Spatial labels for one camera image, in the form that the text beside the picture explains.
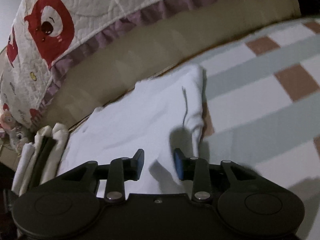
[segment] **bed surface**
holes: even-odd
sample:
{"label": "bed surface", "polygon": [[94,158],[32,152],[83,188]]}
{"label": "bed surface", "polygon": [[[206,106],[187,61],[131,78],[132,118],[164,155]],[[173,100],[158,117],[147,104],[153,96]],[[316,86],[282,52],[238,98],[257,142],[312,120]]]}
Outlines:
{"label": "bed surface", "polygon": [[320,235],[320,20],[276,24],[188,63],[206,70],[200,156],[230,159],[297,194],[301,239]]}

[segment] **stack of folded cloths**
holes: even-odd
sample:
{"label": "stack of folded cloths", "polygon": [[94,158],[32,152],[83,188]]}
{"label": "stack of folded cloths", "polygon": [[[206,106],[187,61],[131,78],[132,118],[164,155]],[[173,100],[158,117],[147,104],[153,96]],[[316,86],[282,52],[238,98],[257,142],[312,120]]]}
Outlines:
{"label": "stack of folded cloths", "polygon": [[21,196],[55,177],[68,135],[67,127],[57,123],[53,129],[50,126],[41,128],[35,136],[35,143],[23,146],[12,184],[15,194]]}

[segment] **cartoon eye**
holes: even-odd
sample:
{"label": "cartoon eye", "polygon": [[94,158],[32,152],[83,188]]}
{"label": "cartoon eye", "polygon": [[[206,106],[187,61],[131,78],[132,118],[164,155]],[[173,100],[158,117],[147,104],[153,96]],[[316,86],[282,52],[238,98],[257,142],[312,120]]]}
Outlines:
{"label": "cartoon eye", "polygon": [[19,140],[21,140],[21,139],[23,138],[23,134],[22,134],[21,132],[18,132],[18,133],[17,133],[17,138],[18,138]]}
{"label": "cartoon eye", "polygon": [[40,30],[48,36],[56,37],[62,32],[62,20],[60,15],[51,6],[42,10]]}

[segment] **purple ruffle trim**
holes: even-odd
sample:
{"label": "purple ruffle trim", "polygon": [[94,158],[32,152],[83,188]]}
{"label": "purple ruffle trim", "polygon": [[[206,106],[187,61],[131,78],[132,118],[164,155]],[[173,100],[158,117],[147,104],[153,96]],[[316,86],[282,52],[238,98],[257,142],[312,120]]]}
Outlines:
{"label": "purple ruffle trim", "polygon": [[[44,95],[39,107],[39,112],[43,113],[51,103],[53,96],[61,88],[67,71],[97,50],[105,48],[115,39],[122,37],[137,26],[147,26],[159,20],[167,19],[179,12],[209,6],[217,1],[218,0],[162,0],[115,21],[52,66],[53,81]],[[37,125],[40,118],[40,116],[36,118],[37,121],[34,125]]]}

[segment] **white wall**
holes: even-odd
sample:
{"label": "white wall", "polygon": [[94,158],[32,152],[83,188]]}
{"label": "white wall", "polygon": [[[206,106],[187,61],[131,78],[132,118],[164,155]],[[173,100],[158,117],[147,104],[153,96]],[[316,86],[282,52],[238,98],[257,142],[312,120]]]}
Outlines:
{"label": "white wall", "polygon": [[0,51],[8,44],[12,22],[21,0],[0,0]]}

